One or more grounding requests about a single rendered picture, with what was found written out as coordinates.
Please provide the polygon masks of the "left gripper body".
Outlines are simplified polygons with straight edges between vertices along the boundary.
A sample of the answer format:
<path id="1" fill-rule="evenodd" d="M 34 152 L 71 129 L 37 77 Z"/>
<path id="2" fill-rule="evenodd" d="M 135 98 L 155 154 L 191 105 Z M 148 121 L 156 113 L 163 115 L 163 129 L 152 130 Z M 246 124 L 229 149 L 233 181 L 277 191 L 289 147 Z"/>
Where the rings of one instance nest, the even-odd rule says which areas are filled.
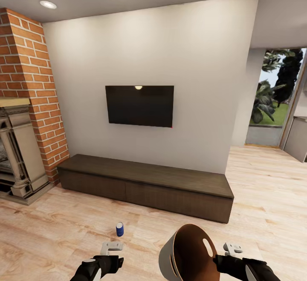
<path id="1" fill-rule="evenodd" d="M 102 259 L 104 261 L 104 263 L 105 263 L 105 272 L 104 272 L 103 276 L 105 276 L 106 273 L 111 273 L 111 274 L 117 273 L 118 261 L 119 261 L 119 256 L 118 255 L 110 255 L 110 256 L 107 256 L 107 255 L 106 256 L 95 255 L 93 258 L 100 258 L 100 259 Z"/>

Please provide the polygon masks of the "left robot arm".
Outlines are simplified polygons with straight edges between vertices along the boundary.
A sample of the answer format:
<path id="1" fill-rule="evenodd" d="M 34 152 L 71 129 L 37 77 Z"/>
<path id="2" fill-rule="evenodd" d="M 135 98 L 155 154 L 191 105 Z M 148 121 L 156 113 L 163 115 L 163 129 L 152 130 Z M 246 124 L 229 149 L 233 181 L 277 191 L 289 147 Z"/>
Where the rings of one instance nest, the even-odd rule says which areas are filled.
<path id="1" fill-rule="evenodd" d="M 101 255 L 82 261 L 75 276 L 70 281 L 100 281 L 106 273 L 115 274 L 122 267 L 124 258 L 118 255 L 109 255 L 108 251 L 120 251 L 124 248 L 119 241 L 103 242 Z"/>

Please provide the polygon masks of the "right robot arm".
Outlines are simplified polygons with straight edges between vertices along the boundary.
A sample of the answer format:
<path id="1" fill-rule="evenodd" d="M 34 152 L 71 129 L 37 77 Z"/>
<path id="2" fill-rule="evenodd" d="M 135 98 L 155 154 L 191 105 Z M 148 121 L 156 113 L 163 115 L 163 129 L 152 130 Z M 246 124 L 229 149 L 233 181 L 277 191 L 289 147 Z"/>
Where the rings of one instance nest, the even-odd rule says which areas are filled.
<path id="1" fill-rule="evenodd" d="M 225 256 L 216 255 L 213 261 L 220 273 L 226 273 L 242 281 L 280 281 L 266 261 L 254 258 L 236 258 L 242 253 L 240 244 L 226 242 L 223 246 Z"/>

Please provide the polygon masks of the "trash can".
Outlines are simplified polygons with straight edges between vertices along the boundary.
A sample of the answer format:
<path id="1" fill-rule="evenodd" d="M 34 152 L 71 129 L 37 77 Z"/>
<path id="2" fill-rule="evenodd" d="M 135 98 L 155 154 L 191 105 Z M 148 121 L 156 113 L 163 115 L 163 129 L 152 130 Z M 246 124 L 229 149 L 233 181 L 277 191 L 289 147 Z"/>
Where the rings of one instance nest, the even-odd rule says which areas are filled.
<path id="1" fill-rule="evenodd" d="M 212 257 L 203 239 L 212 248 Z M 213 261 L 216 255 L 214 243 L 202 228 L 184 224 L 160 250 L 159 268 L 167 281 L 220 281 L 220 272 Z"/>

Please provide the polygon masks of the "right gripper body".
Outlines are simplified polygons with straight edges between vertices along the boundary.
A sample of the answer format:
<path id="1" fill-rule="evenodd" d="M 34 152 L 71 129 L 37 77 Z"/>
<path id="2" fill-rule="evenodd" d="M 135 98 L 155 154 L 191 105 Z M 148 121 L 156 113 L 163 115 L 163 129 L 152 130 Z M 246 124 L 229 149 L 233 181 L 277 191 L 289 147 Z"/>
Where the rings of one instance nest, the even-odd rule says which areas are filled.
<path id="1" fill-rule="evenodd" d="M 240 279 L 238 277 L 237 272 L 235 270 L 235 262 L 239 258 L 233 257 L 233 256 L 223 256 L 223 255 L 216 255 L 216 264 L 217 264 L 217 270 L 220 273 L 226 273 L 228 275 L 231 275 L 237 279 Z M 242 280 L 242 279 L 240 279 Z"/>

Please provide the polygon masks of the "can of soda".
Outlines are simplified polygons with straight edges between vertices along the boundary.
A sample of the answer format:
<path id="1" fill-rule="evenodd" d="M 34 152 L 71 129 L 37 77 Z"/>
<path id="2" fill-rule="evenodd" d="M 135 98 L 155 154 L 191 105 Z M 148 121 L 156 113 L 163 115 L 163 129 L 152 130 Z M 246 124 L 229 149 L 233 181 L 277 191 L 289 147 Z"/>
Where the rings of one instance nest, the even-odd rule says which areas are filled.
<path id="1" fill-rule="evenodd" d="M 123 236 L 124 228 L 123 228 L 123 223 L 122 222 L 117 223 L 117 225 L 116 225 L 116 233 L 117 233 L 118 237 Z"/>

